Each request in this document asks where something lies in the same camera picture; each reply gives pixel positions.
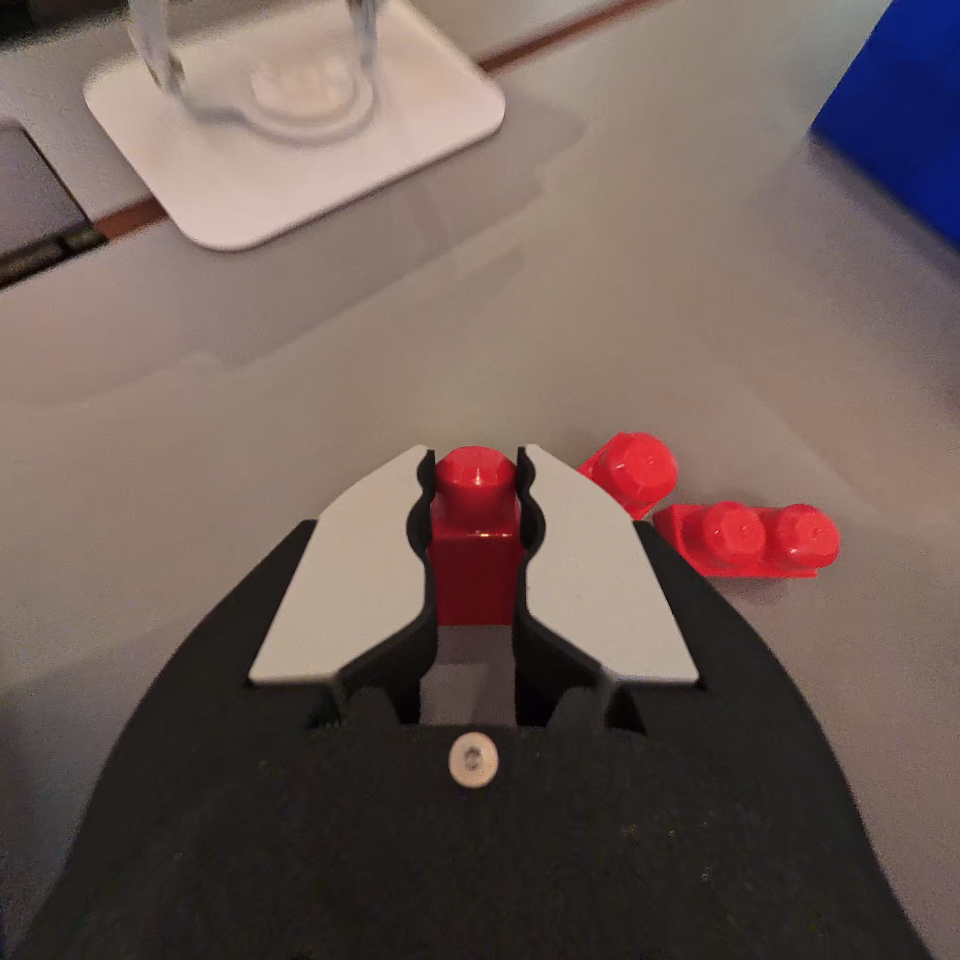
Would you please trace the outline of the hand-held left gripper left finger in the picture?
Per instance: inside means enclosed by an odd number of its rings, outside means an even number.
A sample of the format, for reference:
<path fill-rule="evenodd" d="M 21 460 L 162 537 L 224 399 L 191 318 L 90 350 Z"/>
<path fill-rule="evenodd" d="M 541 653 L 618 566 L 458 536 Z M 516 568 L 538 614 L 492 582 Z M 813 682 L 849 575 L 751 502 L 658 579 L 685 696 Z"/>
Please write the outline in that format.
<path fill-rule="evenodd" d="M 430 464 L 412 446 L 366 474 L 318 516 L 247 678 L 256 687 L 347 677 L 363 655 L 426 609 L 422 549 L 408 523 Z"/>

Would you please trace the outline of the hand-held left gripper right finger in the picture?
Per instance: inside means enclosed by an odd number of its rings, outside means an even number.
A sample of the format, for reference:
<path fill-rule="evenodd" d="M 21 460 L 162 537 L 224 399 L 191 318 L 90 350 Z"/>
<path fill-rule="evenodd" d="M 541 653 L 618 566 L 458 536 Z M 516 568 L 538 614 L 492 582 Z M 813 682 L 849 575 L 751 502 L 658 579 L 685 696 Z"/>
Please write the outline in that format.
<path fill-rule="evenodd" d="M 541 691 L 700 678 L 630 513 L 537 444 L 517 450 L 517 672 Z"/>

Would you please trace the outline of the red toy building block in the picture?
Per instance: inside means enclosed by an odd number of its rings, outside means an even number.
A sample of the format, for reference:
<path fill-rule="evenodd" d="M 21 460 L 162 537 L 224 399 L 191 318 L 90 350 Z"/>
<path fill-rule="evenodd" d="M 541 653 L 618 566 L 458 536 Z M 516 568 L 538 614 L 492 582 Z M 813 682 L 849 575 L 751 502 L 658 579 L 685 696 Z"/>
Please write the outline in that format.
<path fill-rule="evenodd" d="M 644 432 L 617 433 L 578 467 L 578 473 L 607 492 L 635 522 L 671 495 L 679 479 L 670 448 Z"/>
<path fill-rule="evenodd" d="M 441 458 L 431 504 L 440 627 L 513 623 L 523 557 L 515 464 L 486 446 L 461 446 Z"/>

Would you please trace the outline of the red two-stud toy block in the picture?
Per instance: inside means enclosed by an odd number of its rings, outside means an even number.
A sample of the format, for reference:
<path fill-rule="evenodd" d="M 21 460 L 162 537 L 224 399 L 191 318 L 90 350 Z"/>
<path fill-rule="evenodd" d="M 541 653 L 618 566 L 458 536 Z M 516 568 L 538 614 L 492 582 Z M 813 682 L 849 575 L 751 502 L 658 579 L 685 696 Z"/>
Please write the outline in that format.
<path fill-rule="evenodd" d="M 653 514 L 654 528 L 705 578 L 815 579 L 841 550 L 841 534 L 822 510 L 738 501 L 674 504 Z"/>

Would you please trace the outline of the white book stand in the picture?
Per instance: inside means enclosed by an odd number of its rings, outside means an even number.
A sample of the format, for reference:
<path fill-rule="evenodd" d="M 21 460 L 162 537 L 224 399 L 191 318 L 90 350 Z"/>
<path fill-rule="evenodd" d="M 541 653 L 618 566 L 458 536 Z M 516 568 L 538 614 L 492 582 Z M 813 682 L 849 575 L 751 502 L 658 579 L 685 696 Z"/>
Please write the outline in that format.
<path fill-rule="evenodd" d="M 499 87 L 408 2 L 286 2 L 170 34 L 130 2 L 134 52 L 90 113 L 180 232 L 258 247 L 490 137 Z"/>

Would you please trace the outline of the black flat panel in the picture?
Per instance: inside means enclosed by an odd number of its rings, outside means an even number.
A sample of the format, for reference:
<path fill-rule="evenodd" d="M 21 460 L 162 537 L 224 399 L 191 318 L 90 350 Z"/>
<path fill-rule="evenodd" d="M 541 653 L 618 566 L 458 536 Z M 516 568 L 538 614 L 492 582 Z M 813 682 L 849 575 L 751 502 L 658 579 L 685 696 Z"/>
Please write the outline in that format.
<path fill-rule="evenodd" d="M 1 125 L 1 286 L 106 243 L 22 126 Z"/>

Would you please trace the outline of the blue plastic bin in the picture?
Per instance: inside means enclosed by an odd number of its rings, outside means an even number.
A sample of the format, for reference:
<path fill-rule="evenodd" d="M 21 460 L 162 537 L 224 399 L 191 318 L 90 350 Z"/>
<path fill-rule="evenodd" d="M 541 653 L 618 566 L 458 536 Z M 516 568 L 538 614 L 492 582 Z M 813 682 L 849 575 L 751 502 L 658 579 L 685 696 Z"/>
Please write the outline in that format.
<path fill-rule="evenodd" d="M 959 3 L 886 8 L 811 134 L 959 246 Z"/>

